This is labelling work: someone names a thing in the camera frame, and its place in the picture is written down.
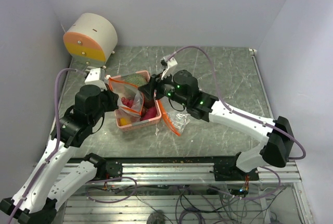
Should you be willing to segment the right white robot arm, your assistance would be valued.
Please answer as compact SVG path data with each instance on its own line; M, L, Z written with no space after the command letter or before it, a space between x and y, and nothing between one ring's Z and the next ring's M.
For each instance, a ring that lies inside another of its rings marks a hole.
M216 96L201 91L198 80L187 70L166 78L154 74L138 89L148 99L167 97L181 104L195 119L225 125L257 140L256 147L235 156L235 162L229 168L229 174L235 180L241 180L256 167L269 164L283 168L289 161L293 132L287 118L260 117L223 104Z

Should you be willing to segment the pink plastic basket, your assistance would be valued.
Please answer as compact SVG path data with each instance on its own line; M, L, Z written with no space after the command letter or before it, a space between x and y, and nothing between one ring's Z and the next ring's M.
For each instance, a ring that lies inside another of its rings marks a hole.
M161 110L158 102L148 99L138 90L140 86L149 82L150 77L147 70L142 70L108 79L111 90L119 95L119 109L115 111L115 118L117 127L121 131L130 131L160 122Z

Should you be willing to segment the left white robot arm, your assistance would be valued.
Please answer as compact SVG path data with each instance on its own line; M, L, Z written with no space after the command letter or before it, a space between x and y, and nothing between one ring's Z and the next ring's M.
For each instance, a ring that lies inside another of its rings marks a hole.
M1 200L1 211L19 223L52 223L63 203L85 183L106 175L106 160L89 154L60 181L60 172L106 112L117 110L119 96L109 88L84 85L51 133L46 150L22 188Z

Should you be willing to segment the clear bag orange zipper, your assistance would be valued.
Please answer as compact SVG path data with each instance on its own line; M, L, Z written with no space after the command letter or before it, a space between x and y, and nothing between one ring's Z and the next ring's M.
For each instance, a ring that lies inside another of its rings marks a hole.
M118 99L119 110L122 110L123 112L134 117L141 116L144 106L144 96L142 92L138 90L138 87L123 81L121 77L108 77L107 79L111 91L118 94L119 96ZM122 104L121 102L122 97L134 100L132 108L128 108Z

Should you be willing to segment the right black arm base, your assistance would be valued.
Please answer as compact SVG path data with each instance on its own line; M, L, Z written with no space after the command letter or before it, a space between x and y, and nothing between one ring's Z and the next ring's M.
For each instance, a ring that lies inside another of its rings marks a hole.
M213 170L210 171L214 175L215 181L245 181L248 176L250 181L258 181L259 175L256 173L257 168L250 172L243 172L236 167L236 161L241 152L235 156L214 156Z

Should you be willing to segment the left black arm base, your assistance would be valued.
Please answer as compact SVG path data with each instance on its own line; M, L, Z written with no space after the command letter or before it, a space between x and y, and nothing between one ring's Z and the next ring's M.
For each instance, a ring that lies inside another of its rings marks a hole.
M90 162L97 169L92 181L107 179L120 181L123 168L119 161L113 158L103 158L94 153L86 155L83 160Z

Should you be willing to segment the red grape bunch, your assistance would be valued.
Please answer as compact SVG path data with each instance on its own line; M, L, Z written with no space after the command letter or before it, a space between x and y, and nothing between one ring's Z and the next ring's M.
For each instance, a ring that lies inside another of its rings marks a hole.
M128 98L122 97L122 98L121 98L121 102L122 102L122 104L125 105L126 107L128 107L128 108L132 108L133 103L134 103L134 100L133 100L133 99L128 99Z

